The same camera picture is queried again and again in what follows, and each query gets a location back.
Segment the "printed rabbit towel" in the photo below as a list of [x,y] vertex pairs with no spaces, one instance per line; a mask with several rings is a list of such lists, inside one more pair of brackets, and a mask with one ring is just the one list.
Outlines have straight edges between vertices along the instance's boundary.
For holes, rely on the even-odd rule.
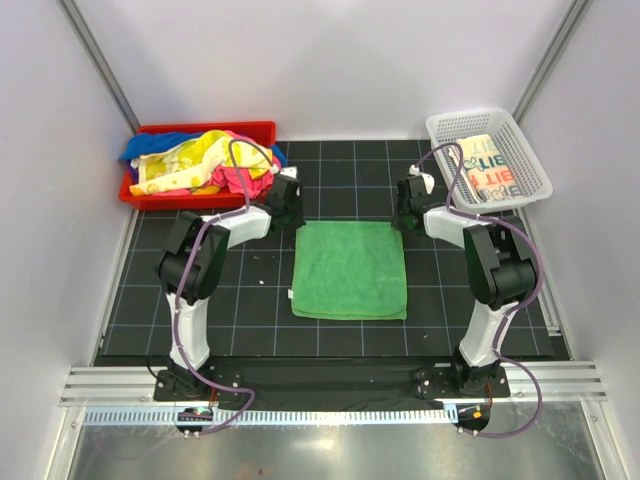
[[459,167],[463,163],[462,180],[478,203],[493,203],[522,197],[515,177],[501,152],[488,134],[457,139],[462,149],[448,148],[448,155]]

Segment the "green towel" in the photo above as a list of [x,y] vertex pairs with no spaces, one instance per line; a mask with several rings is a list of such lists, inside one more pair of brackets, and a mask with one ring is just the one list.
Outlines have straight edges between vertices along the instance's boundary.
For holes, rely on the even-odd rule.
[[296,233],[289,298],[301,318],[407,318],[401,234],[387,222],[311,221]]

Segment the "yellow white towel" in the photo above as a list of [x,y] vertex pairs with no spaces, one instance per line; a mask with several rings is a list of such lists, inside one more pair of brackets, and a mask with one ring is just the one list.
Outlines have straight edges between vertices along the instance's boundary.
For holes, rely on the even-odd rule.
[[273,184],[281,163],[270,148],[231,130],[201,134],[139,134],[121,160],[135,197],[216,195],[257,198]]

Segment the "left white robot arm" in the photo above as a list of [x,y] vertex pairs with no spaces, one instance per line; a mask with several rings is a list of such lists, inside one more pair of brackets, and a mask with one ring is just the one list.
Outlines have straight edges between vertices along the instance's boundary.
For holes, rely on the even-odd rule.
[[255,396],[237,383],[212,381],[202,369],[211,355],[207,340],[209,299],[218,287],[229,249],[303,225],[302,184],[295,167],[286,167],[274,176],[263,202],[209,217],[185,212],[176,220],[156,272],[171,312],[167,373],[188,399],[203,399],[210,389]]

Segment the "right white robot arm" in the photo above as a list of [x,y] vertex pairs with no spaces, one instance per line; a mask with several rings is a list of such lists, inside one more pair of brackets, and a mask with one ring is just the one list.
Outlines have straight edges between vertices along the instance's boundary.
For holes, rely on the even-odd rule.
[[474,307],[452,355],[449,378],[456,393],[475,396],[497,376],[502,343],[516,312],[539,291],[539,259],[520,227],[438,206],[430,200],[433,189],[434,179],[427,174],[398,180],[392,226],[464,250]]

